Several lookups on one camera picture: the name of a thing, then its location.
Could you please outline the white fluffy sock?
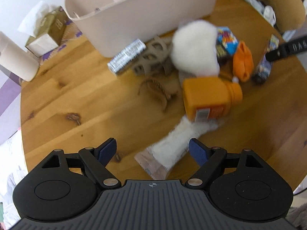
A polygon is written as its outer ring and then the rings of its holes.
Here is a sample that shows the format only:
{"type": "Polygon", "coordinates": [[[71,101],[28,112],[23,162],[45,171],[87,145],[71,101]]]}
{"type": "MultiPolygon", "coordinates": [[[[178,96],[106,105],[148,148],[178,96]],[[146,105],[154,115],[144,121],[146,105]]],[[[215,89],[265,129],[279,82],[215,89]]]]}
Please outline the white fluffy sock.
{"type": "Polygon", "coordinates": [[[153,180],[165,180],[172,168],[188,152],[189,141],[223,125],[222,119],[191,122],[186,116],[167,136],[137,153],[134,159],[153,180]]]}

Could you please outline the orange knitted item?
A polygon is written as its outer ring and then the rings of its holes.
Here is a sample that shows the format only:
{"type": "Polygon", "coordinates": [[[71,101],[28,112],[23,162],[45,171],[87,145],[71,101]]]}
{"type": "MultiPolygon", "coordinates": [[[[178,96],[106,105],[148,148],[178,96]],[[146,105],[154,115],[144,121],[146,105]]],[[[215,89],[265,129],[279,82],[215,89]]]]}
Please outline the orange knitted item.
{"type": "Polygon", "coordinates": [[[252,53],[244,41],[238,43],[233,55],[233,75],[241,82],[247,82],[254,70],[252,53]]]}

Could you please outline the orange plastic bottle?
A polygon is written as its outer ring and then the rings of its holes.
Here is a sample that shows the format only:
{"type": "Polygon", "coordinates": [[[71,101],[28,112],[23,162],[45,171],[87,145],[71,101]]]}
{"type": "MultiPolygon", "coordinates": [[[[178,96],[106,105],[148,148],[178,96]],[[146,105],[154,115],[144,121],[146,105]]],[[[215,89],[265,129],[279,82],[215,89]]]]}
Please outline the orange plastic bottle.
{"type": "Polygon", "coordinates": [[[186,116],[191,122],[223,117],[243,100],[238,83],[219,77],[187,78],[182,89],[186,116]]]}

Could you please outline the blue colourful small carton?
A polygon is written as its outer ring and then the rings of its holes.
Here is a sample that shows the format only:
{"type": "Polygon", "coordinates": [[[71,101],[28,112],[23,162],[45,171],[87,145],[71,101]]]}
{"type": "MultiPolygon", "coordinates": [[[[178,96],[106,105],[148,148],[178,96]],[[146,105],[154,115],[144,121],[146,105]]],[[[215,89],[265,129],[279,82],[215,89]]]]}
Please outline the blue colourful small carton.
{"type": "Polygon", "coordinates": [[[216,56],[218,63],[223,65],[235,54],[239,41],[228,27],[217,27],[217,30],[216,56]]]}

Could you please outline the brown hair claw clip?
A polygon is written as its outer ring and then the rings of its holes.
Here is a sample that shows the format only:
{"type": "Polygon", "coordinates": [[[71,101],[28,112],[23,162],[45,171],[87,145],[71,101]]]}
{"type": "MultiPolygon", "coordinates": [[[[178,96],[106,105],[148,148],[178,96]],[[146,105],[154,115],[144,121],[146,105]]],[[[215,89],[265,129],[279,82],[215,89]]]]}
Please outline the brown hair claw clip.
{"type": "Polygon", "coordinates": [[[166,111],[168,102],[172,100],[174,97],[178,96],[178,91],[175,91],[175,92],[167,91],[164,85],[162,85],[160,81],[158,81],[157,79],[153,77],[148,77],[140,83],[138,93],[137,93],[138,95],[140,95],[140,91],[143,85],[147,86],[148,91],[153,97],[160,99],[161,110],[163,112],[166,111]]]}

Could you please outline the silver snack packet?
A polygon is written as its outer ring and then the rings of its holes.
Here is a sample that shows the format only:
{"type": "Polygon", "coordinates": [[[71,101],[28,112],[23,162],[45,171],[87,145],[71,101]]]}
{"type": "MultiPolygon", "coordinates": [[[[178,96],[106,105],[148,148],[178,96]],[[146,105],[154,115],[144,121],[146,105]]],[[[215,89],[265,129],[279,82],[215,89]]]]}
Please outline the silver snack packet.
{"type": "Polygon", "coordinates": [[[146,44],[136,39],[117,53],[108,63],[107,67],[111,73],[120,75],[125,72],[138,56],[146,50],[146,44]]]}

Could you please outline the white fluffy plush item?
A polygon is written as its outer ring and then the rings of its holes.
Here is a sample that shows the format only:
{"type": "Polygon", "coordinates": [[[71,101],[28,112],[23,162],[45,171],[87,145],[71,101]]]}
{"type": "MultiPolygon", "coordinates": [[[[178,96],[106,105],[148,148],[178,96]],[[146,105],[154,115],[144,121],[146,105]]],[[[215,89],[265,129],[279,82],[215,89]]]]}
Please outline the white fluffy plush item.
{"type": "Polygon", "coordinates": [[[175,68],[197,77],[218,76],[217,36],[217,27],[205,20],[195,20],[178,28],[172,37],[170,53],[175,68]]]}

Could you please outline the brown capybara plush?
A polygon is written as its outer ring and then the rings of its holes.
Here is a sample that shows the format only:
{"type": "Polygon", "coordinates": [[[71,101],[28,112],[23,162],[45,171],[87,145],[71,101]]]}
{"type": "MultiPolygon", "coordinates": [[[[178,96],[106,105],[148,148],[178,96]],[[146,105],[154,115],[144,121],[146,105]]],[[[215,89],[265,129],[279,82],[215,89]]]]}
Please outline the brown capybara plush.
{"type": "Polygon", "coordinates": [[[276,26],[282,31],[297,30],[302,27],[306,12],[302,0],[260,0],[271,6],[276,15],[276,26]]]}

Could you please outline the gold tissue box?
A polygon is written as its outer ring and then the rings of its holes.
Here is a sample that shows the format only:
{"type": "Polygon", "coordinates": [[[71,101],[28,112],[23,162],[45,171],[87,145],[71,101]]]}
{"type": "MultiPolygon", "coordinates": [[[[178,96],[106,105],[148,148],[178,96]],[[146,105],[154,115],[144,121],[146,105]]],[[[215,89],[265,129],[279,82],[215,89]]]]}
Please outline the gold tissue box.
{"type": "Polygon", "coordinates": [[[68,16],[61,6],[39,1],[21,21],[18,31],[29,36],[25,48],[36,57],[60,46],[68,16]]]}

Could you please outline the beige plastic storage bin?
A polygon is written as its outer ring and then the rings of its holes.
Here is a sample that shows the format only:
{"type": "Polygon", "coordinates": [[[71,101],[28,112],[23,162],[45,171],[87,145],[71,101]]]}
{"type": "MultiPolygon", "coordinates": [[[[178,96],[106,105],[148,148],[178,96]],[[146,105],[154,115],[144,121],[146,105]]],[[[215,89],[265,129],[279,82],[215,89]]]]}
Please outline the beige plastic storage bin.
{"type": "Polygon", "coordinates": [[[136,39],[146,42],[186,19],[212,13],[216,0],[64,0],[64,10],[89,42],[112,57],[136,39]]]}

